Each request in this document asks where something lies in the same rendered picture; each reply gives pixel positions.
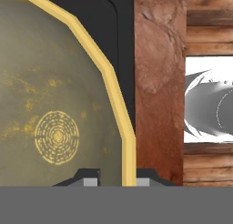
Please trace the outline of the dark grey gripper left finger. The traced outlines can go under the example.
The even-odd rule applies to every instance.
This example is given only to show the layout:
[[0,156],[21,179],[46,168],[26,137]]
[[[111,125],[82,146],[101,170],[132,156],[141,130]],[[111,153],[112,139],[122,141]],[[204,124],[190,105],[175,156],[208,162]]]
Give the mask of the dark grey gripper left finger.
[[99,168],[80,168],[72,178],[59,182],[56,187],[99,187],[100,176]]

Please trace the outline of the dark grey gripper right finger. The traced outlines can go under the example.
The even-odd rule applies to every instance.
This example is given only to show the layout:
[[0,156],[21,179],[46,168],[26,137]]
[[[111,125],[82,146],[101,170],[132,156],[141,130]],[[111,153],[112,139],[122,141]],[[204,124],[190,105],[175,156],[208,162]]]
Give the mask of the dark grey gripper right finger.
[[137,186],[138,187],[174,187],[175,184],[161,178],[152,168],[137,169]]

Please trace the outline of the white and grey round thing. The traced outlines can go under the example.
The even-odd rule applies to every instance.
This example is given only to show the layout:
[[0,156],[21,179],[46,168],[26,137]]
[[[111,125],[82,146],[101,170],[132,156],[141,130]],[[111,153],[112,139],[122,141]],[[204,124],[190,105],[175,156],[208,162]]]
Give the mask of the white and grey round thing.
[[186,58],[185,143],[233,143],[233,56]]

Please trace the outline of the olive pan with yellow rim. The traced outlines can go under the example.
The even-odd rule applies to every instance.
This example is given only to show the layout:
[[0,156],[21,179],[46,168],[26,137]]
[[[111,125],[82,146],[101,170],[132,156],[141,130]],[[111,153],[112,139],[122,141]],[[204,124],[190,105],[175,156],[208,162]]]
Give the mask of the olive pan with yellow rim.
[[136,137],[113,66],[49,0],[0,0],[0,186],[54,186],[97,169],[137,183]]

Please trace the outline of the black hob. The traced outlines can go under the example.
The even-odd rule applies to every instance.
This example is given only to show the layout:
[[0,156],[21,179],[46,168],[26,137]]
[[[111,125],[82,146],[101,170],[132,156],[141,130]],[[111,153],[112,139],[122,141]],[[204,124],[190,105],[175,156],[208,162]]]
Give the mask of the black hob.
[[135,119],[134,0],[50,0],[75,15],[116,71]]

